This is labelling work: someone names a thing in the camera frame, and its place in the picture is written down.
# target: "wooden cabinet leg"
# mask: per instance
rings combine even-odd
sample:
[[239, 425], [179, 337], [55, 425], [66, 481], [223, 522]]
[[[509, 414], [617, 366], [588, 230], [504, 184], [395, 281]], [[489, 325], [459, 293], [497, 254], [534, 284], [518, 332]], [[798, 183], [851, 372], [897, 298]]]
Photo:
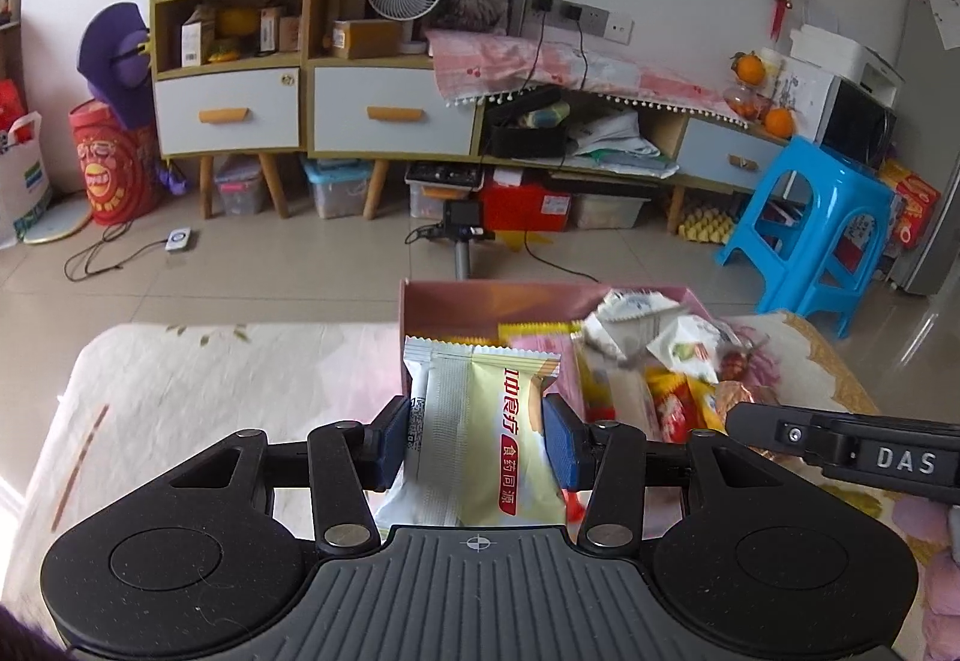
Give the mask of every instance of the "wooden cabinet leg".
[[677, 233], [680, 227], [680, 220], [683, 219], [683, 196], [686, 196], [686, 188], [675, 187], [670, 196], [670, 208], [666, 212], [666, 232], [668, 234]]
[[213, 217], [213, 155], [200, 158], [200, 211], [204, 220]]
[[373, 175], [370, 178], [370, 187], [367, 189], [367, 202], [363, 207], [364, 220], [373, 220], [376, 210], [380, 207], [380, 196], [383, 193], [383, 183], [387, 181], [387, 170], [390, 169], [389, 160], [378, 160], [373, 164]]
[[277, 210], [281, 220], [286, 220], [290, 212], [287, 211], [287, 196], [283, 192], [283, 183], [280, 182], [280, 174], [277, 172], [277, 159], [269, 152], [261, 152], [259, 158], [263, 178], [267, 180], [267, 190], [270, 191], [270, 198], [274, 202], [274, 209]]

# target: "orange drawer handle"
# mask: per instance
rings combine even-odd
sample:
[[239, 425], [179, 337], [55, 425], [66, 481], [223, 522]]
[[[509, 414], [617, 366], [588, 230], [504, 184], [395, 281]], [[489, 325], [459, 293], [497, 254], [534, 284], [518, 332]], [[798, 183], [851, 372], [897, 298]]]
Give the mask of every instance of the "orange drawer handle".
[[243, 122], [250, 115], [250, 109], [205, 109], [198, 114], [205, 125], [226, 125], [229, 122]]
[[394, 106], [368, 106], [367, 116], [383, 122], [419, 122], [424, 118], [424, 110], [399, 109]]
[[745, 171], [757, 171], [760, 169], [760, 166], [757, 164], [756, 160], [741, 158], [739, 155], [728, 155], [727, 161], [731, 164], [731, 166], [736, 166], [738, 169], [744, 169]]

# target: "microwave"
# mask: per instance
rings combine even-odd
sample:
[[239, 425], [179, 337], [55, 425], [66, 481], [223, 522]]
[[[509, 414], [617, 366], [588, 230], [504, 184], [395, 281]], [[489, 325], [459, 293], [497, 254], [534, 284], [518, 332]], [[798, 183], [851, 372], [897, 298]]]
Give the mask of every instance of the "microwave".
[[842, 76], [784, 57], [774, 82], [776, 105], [793, 110], [797, 135], [877, 169], [890, 147], [896, 115]]

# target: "metal pole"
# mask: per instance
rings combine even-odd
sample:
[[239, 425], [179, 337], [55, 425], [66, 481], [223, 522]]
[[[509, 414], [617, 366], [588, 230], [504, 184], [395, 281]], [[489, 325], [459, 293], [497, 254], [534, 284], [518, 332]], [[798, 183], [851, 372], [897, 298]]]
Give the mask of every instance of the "metal pole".
[[457, 279], [470, 278], [470, 242], [460, 239], [453, 245], [454, 259], [457, 265]]

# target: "printer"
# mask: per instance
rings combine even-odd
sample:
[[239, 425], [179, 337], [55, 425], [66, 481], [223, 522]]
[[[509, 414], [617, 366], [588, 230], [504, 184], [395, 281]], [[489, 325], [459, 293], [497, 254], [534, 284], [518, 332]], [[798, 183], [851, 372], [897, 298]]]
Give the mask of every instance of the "printer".
[[791, 57], [842, 76], [888, 109], [896, 105], [904, 78], [872, 49], [813, 25], [792, 30], [790, 38]]

